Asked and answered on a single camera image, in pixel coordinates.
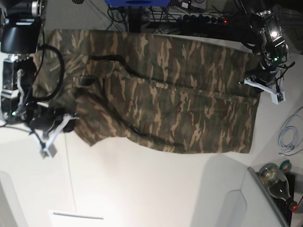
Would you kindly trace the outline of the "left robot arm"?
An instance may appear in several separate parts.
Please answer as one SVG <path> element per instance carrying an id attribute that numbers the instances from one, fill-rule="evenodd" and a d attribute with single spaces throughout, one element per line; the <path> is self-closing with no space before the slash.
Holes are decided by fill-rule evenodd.
<path id="1" fill-rule="evenodd" d="M 254 45 L 244 45 L 259 56 L 255 69 L 246 72 L 246 78 L 240 85 L 248 85 L 258 92 L 267 92 L 271 100 L 279 104 L 286 100 L 285 91 L 282 89 L 282 80 L 286 72 L 295 63 L 287 65 L 290 56 L 288 45 L 283 38 L 278 17 L 272 8 L 274 0 L 236 0 L 235 5 L 241 15 L 248 20 L 248 25 L 253 35 Z"/>

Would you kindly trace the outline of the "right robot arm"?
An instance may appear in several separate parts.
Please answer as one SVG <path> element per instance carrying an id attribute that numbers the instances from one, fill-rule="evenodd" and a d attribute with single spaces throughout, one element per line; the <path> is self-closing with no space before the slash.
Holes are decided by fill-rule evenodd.
<path id="1" fill-rule="evenodd" d="M 53 158 L 57 150 L 53 145 L 61 132 L 74 129 L 77 115 L 64 108 L 44 106 L 51 101 L 63 85 L 65 65 L 58 49 L 45 43 L 43 0 L 2 0 L 0 16 L 4 19 L 0 36 L 0 50 L 8 54 L 3 61 L 2 89 L 0 93 L 0 119 L 3 127 L 24 124 L 38 143 L 43 158 Z M 59 80 L 54 91 L 45 97 L 33 95 L 33 85 L 41 66 L 31 56 L 37 51 L 52 51 L 59 60 Z"/>

